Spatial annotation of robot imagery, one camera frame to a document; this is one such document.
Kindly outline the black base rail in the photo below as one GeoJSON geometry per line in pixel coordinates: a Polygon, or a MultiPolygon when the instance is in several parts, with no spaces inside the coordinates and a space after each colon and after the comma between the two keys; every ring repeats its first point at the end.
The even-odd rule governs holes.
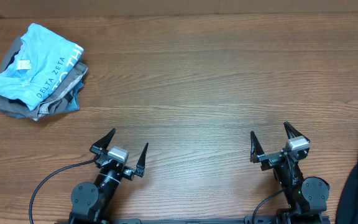
{"type": "Polygon", "coordinates": [[[84,221],[84,220],[71,220],[65,222],[58,222],[58,224],[97,224],[97,223],[109,223],[109,224],[274,224],[283,223],[282,221],[276,221],[275,216],[256,216],[254,222],[252,222],[251,216],[244,218],[214,218],[214,219],[187,219],[187,220],[140,220],[140,219],[121,219],[111,221],[84,221]]]}

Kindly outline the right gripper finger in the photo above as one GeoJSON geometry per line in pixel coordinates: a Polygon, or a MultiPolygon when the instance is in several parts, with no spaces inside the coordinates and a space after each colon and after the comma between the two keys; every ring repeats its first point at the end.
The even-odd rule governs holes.
{"type": "Polygon", "coordinates": [[[288,121],[283,123],[288,139],[303,136],[298,130],[296,130],[288,121]]]}
{"type": "Polygon", "coordinates": [[[251,151],[250,156],[251,157],[260,157],[264,156],[264,150],[262,149],[262,146],[259,143],[259,140],[257,139],[257,136],[253,131],[250,132],[250,141],[251,141],[251,151]]]}

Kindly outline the light blue folded t-shirt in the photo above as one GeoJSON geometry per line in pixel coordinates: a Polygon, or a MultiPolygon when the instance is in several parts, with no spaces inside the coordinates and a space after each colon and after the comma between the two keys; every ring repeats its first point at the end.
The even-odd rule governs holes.
{"type": "Polygon", "coordinates": [[[33,111],[80,61],[84,48],[35,23],[20,40],[14,61],[0,72],[0,96],[33,111]]]}

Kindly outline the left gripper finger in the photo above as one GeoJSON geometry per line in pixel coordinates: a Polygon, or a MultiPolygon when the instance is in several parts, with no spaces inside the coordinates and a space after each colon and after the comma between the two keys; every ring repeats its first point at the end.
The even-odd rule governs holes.
{"type": "Polygon", "coordinates": [[[109,146],[109,143],[111,142],[111,139],[113,138],[115,133],[116,133],[116,129],[113,128],[112,130],[110,130],[110,132],[107,133],[107,135],[105,135],[104,137],[102,137],[101,139],[96,141],[93,144],[93,147],[97,147],[97,148],[101,148],[101,149],[107,149],[108,146],[109,146]]]}
{"type": "Polygon", "coordinates": [[[136,164],[137,169],[145,169],[145,160],[146,160],[148,146],[149,146],[148,143],[146,143],[146,145],[144,146],[142,154],[140,155],[139,160],[136,164]]]}

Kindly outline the dark blue folded shirt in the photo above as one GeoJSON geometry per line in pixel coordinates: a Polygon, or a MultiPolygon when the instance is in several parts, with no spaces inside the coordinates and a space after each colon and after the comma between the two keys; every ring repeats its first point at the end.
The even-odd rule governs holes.
{"type": "Polygon", "coordinates": [[[76,85],[68,85],[60,92],[56,90],[33,111],[29,111],[27,107],[23,108],[18,103],[9,103],[10,108],[4,113],[15,118],[30,118],[38,121],[44,116],[76,111],[80,108],[78,93],[82,88],[83,81],[80,80],[76,85]]]}

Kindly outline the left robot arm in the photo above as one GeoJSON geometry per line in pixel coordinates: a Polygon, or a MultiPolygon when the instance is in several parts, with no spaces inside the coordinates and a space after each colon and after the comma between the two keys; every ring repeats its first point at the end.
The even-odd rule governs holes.
{"type": "Polygon", "coordinates": [[[116,130],[112,129],[90,147],[95,154],[94,163],[100,169],[94,182],[82,182],[71,193],[72,209],[68,223],[109,223],[104,217],[122,179],[132,181],[143,177],[148,144],[144,146],[135,168],[126,165],[129,153],[114,146],[108,148],[116,130]]]}

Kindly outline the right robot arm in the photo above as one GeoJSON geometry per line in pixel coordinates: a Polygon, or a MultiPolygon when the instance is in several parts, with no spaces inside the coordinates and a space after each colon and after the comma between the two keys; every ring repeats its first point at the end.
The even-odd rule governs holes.
{"type": "Polygon", "coordinates": [[[288,121],[283,123],[287,134],[286,145],[281,151],[266,154],[253,131],[250,132],[250,161],[259,163],[262,171],[272,169],[280,184],[278,192],[268,196],[253,211],[251,223],[262,217],[257,212],[265,203],[279,194],[284,194],[288,208],[280,208],[275,215],[264,217],[269,223],[329,223],[327,210],[330,186],[322,178],[303,177],[298,163],[305,159],[310,150],[310,140],[296,130],[288,121]]]}

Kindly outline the grey folded shirt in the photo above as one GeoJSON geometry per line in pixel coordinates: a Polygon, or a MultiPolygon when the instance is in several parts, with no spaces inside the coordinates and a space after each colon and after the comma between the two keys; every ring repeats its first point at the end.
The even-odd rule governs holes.
{"type": "Polygon", "coordinates": [[[0,111],[37,121],[76,111],[88,66],[83,48],[63,37],[17,37],[0,71],[0,111]]]}

